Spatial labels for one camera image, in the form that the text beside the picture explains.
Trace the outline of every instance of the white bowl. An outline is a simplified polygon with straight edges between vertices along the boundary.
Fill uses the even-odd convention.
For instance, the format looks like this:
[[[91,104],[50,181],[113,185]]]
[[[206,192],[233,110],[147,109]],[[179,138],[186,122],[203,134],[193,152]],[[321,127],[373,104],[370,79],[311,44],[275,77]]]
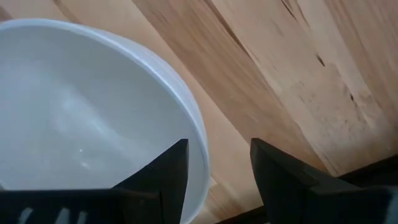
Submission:
[[[0,24],[0,184],[109,188],[189,139],[182,223],[210,179],[189,89],[165,61],[118,35],[47,19]]]

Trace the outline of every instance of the black plastic piece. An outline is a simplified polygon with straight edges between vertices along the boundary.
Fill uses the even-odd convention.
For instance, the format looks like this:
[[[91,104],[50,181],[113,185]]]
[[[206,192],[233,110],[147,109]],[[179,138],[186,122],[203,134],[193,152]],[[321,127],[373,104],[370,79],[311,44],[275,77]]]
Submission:
[[[222,224],[398,223],[397,156],[335,178],[252,139],[251,162],[264,206]]]
[[[178,224],[187,180],[181,139],[112,189],[0,191],[0,223]]]

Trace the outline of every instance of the wooden floor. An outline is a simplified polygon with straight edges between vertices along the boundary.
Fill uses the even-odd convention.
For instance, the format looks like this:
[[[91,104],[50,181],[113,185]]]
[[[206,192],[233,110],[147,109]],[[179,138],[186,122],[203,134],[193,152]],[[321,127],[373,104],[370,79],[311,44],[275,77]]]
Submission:
[[[397,153],[398,1],[0,0],[0,20],[22,17],[114,32],[178,71],[210,145],[194,223],[261,205],[253,137],[332,175]]]

